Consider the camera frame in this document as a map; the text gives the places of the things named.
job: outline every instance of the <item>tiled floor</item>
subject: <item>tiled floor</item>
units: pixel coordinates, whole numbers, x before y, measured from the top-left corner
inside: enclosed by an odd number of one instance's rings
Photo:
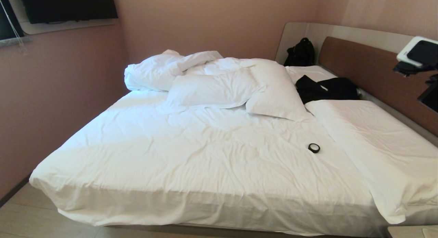
[[[27,184],[0,208],[0,238],[298,238],[272,232],[179,225],[93,227],[58,213],[53,203]]]

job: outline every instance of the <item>window sill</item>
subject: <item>window sill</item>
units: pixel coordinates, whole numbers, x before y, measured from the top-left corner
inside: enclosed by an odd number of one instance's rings
[[[23,42],[29,42],[31,40],[30,37],[21,37],[21,39],[23,40]],[[0,40],[0,48],[5,47],[5,46],[17,45],[17,44],[19,44],[17,38],[9,38],[9,39]]]

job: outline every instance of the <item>television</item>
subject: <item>television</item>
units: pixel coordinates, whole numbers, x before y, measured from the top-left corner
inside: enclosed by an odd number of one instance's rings
[[[22,0],[31,24],[118,18],[114,0]]]

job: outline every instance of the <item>mattress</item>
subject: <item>mattress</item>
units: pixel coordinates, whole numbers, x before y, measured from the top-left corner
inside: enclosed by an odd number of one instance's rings
[[[94,225],[193,224],[379,237],[387,222],[322,125],[244,107],[163,115],[167,93],[133,91],[33,171],[59,213]],[[321,147],[318,154],[308,144]],[[437,221],[412,206],[403,225]]]

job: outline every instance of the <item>white headboard panel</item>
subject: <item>white headboard panel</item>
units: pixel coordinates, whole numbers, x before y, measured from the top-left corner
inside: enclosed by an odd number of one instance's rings
[[[313,43],[316,54],[316,63],[318,63],[319,52],[326,37],[340,38],[356,43],[361,43],[366,46],[372,46],[379,49],[384,49],[390,52],[399,53],[413,38],[410,35],[399,35],[389,32],[381,32],[376,30],[361,29],[348,26],[335,26],[328,24],[306,23],[306,22],[289,22],[285,25],[283,35],[278,47],[275,60],[283,65],[287,58],[287,49],[295,46],[302,38],[306,37]],[[395,118],[402,121],[407,126],[411,127],[421,136],[438,146],[438,137],[425,130],[420,125],[413,122],[411,119],[402,115],[397,110],[389,107],[374,96],[363,91],[363,99],[370,100]]]
[[[340,38],[366,46],[399,53],[403,47],[413,38],[410,35],[399,35],[376,30],[335,26],[329,24],[288,22],[284,26],[283,35],[278,47],[275,60],[283,64],[287,58],[286,50],[295,46],[304,37],[308,38],[315,47],[316,62],[318,62],[319,50],[326,37]]]

